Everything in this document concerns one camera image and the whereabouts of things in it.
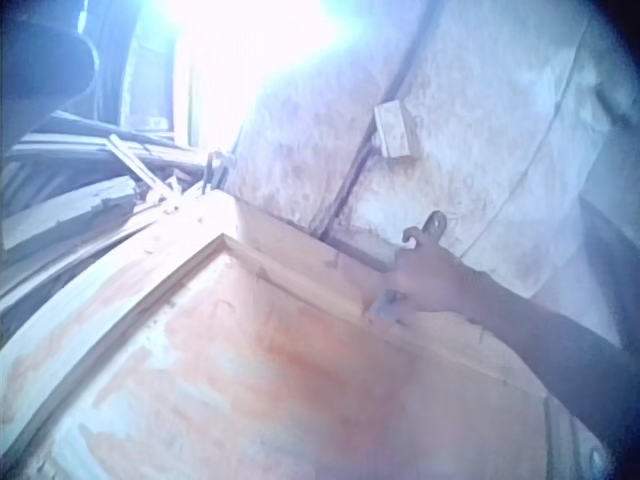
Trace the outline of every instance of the wall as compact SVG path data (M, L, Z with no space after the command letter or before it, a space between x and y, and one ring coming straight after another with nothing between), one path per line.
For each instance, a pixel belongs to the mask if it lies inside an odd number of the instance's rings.
M420 158L369 158L345 189L426 8L374 4L351 12L370 39L265 87L231 193L314 234L342 200L329 243L385 261L404 228L441 209L445 247L531 296L581 242L577 195L612 118L636 95L630 61L582 3L442 2L399 94L417 120Z

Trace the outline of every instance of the bright light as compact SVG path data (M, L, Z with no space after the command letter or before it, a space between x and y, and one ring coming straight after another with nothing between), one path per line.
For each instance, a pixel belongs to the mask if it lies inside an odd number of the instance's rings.
M158 1L195 51L210 149L231 147L267 77L346 42L321 0Z

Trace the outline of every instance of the wood grain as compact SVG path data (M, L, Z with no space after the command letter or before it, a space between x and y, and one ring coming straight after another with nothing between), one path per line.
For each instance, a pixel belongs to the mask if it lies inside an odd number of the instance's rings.
M59 242L0 272L0 315L30 292L82 260L143 230L163 215L160 207L140 208L133 216L86 235Z
M391 346L246 265L211 258L143 314L33 465L72 478L543 477L539 400Z
M122 216L133 210L135 183L119 177L60 195L20 212L2 222L4 251L49 245L77 234L86 221L103 210L118 207Z

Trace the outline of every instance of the wooden panel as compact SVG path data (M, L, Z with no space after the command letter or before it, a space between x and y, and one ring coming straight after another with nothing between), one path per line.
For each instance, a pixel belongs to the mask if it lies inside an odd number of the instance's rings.
M429 2L344 2L346 45L274 75L245 120L229 191L304 229L324 218Z
M188 285L34 465L78 478L543 478L538 400L363 334L233 256Z
M458 361L470 350L495 366L495 351L460 345L466 322L442 317L432 344L372 324L378 281L213 192L105 255L0 351L4 457L73 392L34 468L541 478L541 399Z

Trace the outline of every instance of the wooden plank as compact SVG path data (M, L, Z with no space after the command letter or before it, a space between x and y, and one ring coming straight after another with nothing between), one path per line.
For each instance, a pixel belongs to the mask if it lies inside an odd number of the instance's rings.
M36 243L46 245L59 240L80 228L92 215L110 207L131 212L134 194L133 180L119 177L47 200L2 222L4 250L15 254L33 248Z
M51 245L44 251L4 268L0 272L0 315L40 285L78 262L145 229L163 215L159 206L143 205L137 213L117 224L92 231L80 238Z
M177 148L184 151L192 151L189 148L176 145L173 142L158 138L155 135L132 132L109 125L107 123L87 120L85 118L72 115L67 112L53 112L49 118L40 123L35 129L35 133L58 133L86 135L94 137L108 137L111 134L118 135L121 139L130 142L145 143L161 147Z
M151 166L202 171L206 163L206 154L202 151L184 151L134 142L127 142L127 146L138 158ZM115 160L105 138L35 133L27 135L22 142L8 151L6 158L20 162L36 159L48 162Z
M56 478L544 478L538 399L389 345L242 259L203 263L100 362L33 467Z
M164 197L174 208L180 204L180 195L167 187L145 165L136 158L129 147L117 135L109 137L109 147L147 185Z
M3 456L15 458L22 451L141 311L222 251L240 259L259 278L361 331L429 359L444 358L440 353L446 352L447 358L455 360L452 363L468 365L468 358L475 355L484 359L478 370L493 369L491 376L500 383L513 382L540 393L528 370L516 368L519 376L503 377L500 367L509 365L496 367L496 359L514 359L500 356L510 350L497 340L465 343L463 348L470 353L460 359L460 345L451 342L475 335L466 322L449 321L452 317L447 315L416 322L440 319L438 328L444 333L431 330L432 338L425 343L419 343L416 333L406 327L372 324L365 312L380 293L376 272L215 191L109 252L45 304L0 351L0 363L6 365L0 372ZM434 347L438 340L442 344Z

